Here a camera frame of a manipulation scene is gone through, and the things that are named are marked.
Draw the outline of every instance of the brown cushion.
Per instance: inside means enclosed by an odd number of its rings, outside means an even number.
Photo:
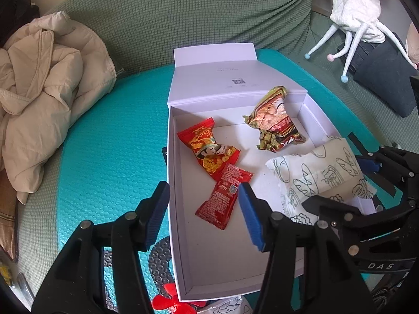
[[[3,169],[0,172],[0,246],[13,262],[18,260],[16,205],[16,190]]]

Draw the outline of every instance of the textured mat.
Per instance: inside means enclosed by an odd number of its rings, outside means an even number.
[[[353,112],[298,65],[273,50],[258,51],[258,58],[305,87],[343,136],[354,132],[368,150],[378,148],[378,141]],[[118,81],[112,93],[70,130],[64,143],[57,195],[60,248],[83,219],[112,221],[135,209],[141,199],[152,194],[159,180],[166,179],[161,148],[166,146],[166,100],[173,70],[173,66],[165,66]],[[396,203],[384,197],[381,190],[379,197],[385,206]],[[167,216],[158,240],[166,236]],[[150,297],[158,292],[150,273],[154,270],[152,263],[156,259],[162,262],[157,251],[155,257],[152,253],[140,255]],[[108,272],[112,298],[112,275]]]

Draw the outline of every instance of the red snack packet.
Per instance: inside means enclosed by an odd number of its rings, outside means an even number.
[[[253,173],[245,171],[233,164],[227,164],[212,191],[210,199],[205,201],[195,215],[224,230],[230,219],[231,211],[237,199],[240,183],[248,182]]]
[[[213,127],[214,120],[208,118],[178,132],[178,137],[192,149],[198,163],[218,182],[226,164],[234,164],[237,161],[240,150],[227,145],[218,145],[212,134]]]

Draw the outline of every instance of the box lid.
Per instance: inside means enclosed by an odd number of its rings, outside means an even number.
[[[307,90],[283,73],[259,62],[252,43],[176,48],[168,105],[218,97],[260,94],[279,85],[290,93]]]

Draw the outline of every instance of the qr code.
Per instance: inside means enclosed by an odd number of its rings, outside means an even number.
[[[237,187],[235,185],[230,185],[230,189],[228,189],[229,193],[235,194],[235,192],[237,191]]]
[[[233,79],[233,82],[237,85],[238,83],[246,83],[243,79]]]

